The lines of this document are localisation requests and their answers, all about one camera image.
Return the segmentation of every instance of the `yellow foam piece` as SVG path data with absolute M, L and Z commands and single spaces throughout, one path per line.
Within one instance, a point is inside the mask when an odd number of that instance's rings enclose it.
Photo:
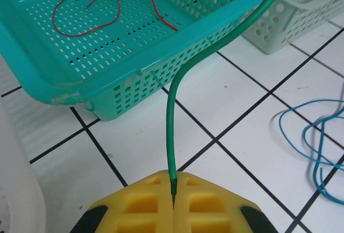
M 95 233 L 252 233 L 240 208 L 254 203 L 204 179 L 178 172 L 173 209 L 167 171 L 94 203 L 107 206 Z

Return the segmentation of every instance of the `white tile floor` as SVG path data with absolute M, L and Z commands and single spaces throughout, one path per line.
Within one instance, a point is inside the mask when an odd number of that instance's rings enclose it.
M 344 33 L 332 38 L 343 26 L 344 14 L 269 56 L 239 37 L 196 66 L 178 90 L 177 166 L 256 202 L 278 232 L 341 232 L 344 207 L 317 194 L 309 162 L 282 138 L 274 116 L 341 97 Z M 78 107 L 38 103 L 18 87 L 0 60 L 0 95 L 44 193 L 47 233 L 69 232 L 94 201 L 167 168 L 163 90 L 100 122 Z M 285 130 L 301 146 L 308 121 L 335 110 L 328 103 L 302 108 L 286 116 Z M 324 154 L 333 162 L 344 154 L 343 128 L 340 119 L 326 129 Z M 344 199 L 344 174 L 324 171 L 333 176 L 329 191 Z

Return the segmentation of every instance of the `green wire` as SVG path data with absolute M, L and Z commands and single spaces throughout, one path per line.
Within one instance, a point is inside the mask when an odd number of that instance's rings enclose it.
M 216 43 L 210 45 L 206 49 L 202 50 L 186 62 L 180 70 L 177 72 L 172 80 L 168 100 L 167 100 L 167 112 L 166 112 L 166 147 L 167 147 L 167 163 L 168 163 L 168 173 L 171 181 L 171 194 L 173 205 L 175 202 L 175 197 L 177 194 L 177 169 L 176 160 L 174 153 L 174 106 L 176 100 L 177 89 L 182 81 L 184 75 L 199 62 L 207 58 L 209 55 L 220 50 L 224 46 L 228 45 L 239 35 L 241 35 L 245 30 L 247 30 L 253 23 L 255 23 L 274 3 L 275 0 L 264 0 L 259 7 L 248 16 L 240 25 L 238 25 L 231 33 L 224 36 L 222 39 Z

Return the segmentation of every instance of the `plastic basket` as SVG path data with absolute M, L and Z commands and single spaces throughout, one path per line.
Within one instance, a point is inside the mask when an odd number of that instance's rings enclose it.
M 42 191 L 0 100 L 0 232 L 44 233 Z
M 262 0 L 120 0 L 116 23 L 84 37 L 57 33 L 61 0 L 0 0 L 0 51 L 23 88 L 47 104 L 81 104 L 114 119 L 168 83 L 192 56 L 234 28 Z M 114 19 L 116 0 L 68 0 L 56 22 L 83 32 Z
M 277 0 L 243 36 L 272 54 L 343 11 L 344 0 Z

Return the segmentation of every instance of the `pale green plastic basket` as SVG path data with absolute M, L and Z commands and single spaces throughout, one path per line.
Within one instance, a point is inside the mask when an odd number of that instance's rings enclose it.
M 344 0 L 277 0 L 243 36 L 272 54 L 343 11 Z
M 262 0 L 120 0 L 116 23 L 70 38 L 52 12 L 61 0 L 0 0 L 0 52 L 23 88 L 47 104 L 80 104 L 100 119 L 123 114 L 170 82 L 192 56 L 228 34 Z M 114 19 L 116 0 L 69 0 L 56 22 L 67 33 Z

